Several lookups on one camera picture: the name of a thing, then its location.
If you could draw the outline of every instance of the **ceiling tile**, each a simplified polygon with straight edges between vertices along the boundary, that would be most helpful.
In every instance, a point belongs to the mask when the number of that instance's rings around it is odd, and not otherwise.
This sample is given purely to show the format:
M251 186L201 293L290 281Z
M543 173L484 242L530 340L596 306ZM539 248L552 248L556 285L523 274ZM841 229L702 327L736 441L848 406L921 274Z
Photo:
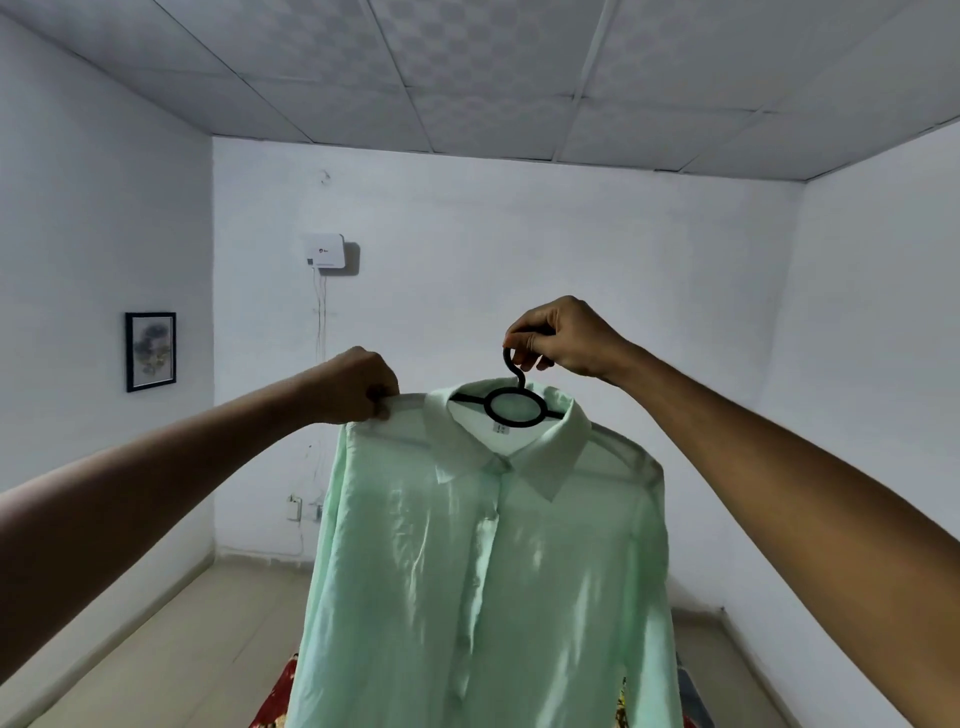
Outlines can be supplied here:
M569 119L567 99L491 99L414 94L437 152L464 157L550 159Z
M910 0L621 0L587 96L758 109Z
M649 109L585 99L561 161L679 170L746 126L749 111Z
M0 0L0 9L98 65L226 70L153 0Z
M406 93L292 81L248 82L321 144L428 152L430 145Z
M372 0L404 82L499 96L573 93L603 0Z
M107 72L205 132L274 141L309 141L236 76L108 68Z
M907 9L779 108L888 116L916 132L957 116L960 2Z
M908 126L878 116L766 113L685 172L762 180L809 180L906 141Z
M240 74L396 86L358 0L158 0Z

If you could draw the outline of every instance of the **painting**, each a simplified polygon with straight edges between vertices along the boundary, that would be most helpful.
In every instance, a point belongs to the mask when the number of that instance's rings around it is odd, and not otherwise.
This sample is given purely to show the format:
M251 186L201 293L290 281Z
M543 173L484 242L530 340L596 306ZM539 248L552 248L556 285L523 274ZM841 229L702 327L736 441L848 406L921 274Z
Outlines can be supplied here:
M128 313L127 391L177 381L177 314Z

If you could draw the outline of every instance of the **power outlet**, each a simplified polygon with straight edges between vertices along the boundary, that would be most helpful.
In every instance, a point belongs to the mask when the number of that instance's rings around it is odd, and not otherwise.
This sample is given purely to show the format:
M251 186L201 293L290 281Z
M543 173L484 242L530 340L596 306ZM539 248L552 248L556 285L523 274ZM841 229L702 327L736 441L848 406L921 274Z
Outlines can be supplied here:
M287 498L287 521L299 521L300 511L303 508L303 498L289 496Z

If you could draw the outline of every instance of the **shirt collar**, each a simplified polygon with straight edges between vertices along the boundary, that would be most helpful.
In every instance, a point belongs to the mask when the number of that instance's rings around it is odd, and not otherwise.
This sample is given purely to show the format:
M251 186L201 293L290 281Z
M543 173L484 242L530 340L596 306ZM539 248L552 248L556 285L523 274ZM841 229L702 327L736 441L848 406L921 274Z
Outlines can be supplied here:
M458 392L483 397L492 389L510 386L516 386L516 379L483 379L426 395L423 423L441 482L480 470L497 458L496 453L453 419L447 407L450 397ZM528 382L527 389L543 397L550 409L564 412L564 418L507 460L534 490L547 500L553 500L587 443L590 420L570 395L555 387Z

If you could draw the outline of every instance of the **white box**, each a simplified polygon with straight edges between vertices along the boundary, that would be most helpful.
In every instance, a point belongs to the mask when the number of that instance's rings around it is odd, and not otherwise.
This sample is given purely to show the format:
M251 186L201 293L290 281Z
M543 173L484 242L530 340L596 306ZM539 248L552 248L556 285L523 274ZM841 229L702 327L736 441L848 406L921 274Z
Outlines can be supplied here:
M339 232L305 232L300 236L311 268L346 268L344 236Z

